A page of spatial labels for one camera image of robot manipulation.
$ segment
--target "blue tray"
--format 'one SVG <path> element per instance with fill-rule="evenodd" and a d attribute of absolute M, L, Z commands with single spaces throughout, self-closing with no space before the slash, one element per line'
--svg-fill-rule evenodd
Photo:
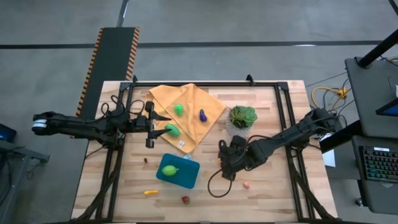
<path fill-rule="evenodd" d="M 177 173 L 173 176 L 166 176 L 162 173 L 163 167 L 168 165 L 178 168 Z M 195 182 L 198 177 L 199 167 L 199 163 L 195 161 L 166 153 L 163 155 L 162 161 L 160 162 L 159 169 L 156 173 L 156 178 L 177 184 L 181 187 L 192 189 L 195 186 Z"/>

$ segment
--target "potted plant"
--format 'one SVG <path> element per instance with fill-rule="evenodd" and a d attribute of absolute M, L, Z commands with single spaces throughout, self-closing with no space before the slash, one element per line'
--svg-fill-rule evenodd
<path fill-rule="evenodd" d="M 234 136 L 246 137 L 257 120 L 256 110 L 251 106 L 235 106 L 229 111 L 226 122 L 227 132 Z"/>

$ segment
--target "green toy fruit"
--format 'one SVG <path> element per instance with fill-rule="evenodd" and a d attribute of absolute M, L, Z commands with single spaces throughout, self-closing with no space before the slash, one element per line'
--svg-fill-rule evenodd
<path fill-rule="evenodd" d="M 182 112 L 184 111 L 184 107 L 182 105 L 175 105 L 174 111 L 177 115 L 181 116 Z"/>
<path fill-rule="evenodd" d="M 177 171 L 178 171 L 178 169 L 172 165 L 165 166 L 162 169 L 162 173 L 166 176 L 173 176 L 175 173 L 177 173 Z"/>
<path fill-rule="evenodd" d="M 171 129 L 171 131 L 169 131 L 167 134 L 174 136 L 174 137 L 179 137 L 180 136 L 180 131 L 178 130 L 178 128 L 172 124 L 166 124 L 166 126 L 164 126 L 165 129 Z"/>

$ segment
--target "purple eggplant toy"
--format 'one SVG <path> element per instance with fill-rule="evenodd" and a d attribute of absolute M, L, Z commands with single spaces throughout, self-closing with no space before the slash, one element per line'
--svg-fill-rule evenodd
<path fill-rule="evenodd" d="M 201 122 L 206 122 L 207 121 L 207 117 L 206 117 L 205 112 L 203 111 L 203 109 L 200 109 L 199 118 L 200 118 Z"/>

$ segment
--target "yellow-black striped edge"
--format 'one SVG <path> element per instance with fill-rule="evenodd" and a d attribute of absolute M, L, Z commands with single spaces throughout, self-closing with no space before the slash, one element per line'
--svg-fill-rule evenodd
<path fill-rule="evenodd" d="M 80 99 L 79 99 L 79 105 L 77 106 L 77 111 L 76 111 L 76 116 L 77 117 L 80 116 L 81 107 L 83 106 L 83 102 L 85 100 L 87 86 L 88 86 L 88 82 L 90 81 L 91 71 L 93 69 L 95 57 L 97 55 L 98 46 L 100 45 L 102 32 L 103 32 L 103 28 L 101 28 L 99 30 L 97 41 L 95 42 L 95 45 L 94 45 L 94 51 L 93 51 L 93 55 L 91 56 L 90 65 L 88 66 L 88 71 L 87 71 L 87 75 L 86 75 L 86 79 L 85 79 L 85 84 L 83 85 L 83 90 L 81 91 L 81 95 L 80 95 Z"/>
<path fill-rule="evenodd" d="M 134 68 L 134 61 L 136 59 L 137 47 L 138 47 L 139 27 L 134 29 L 134 35 L 132 37 L 129 63 L 127 65 L 126 80 L 132 80 L 132 69 Z"/>

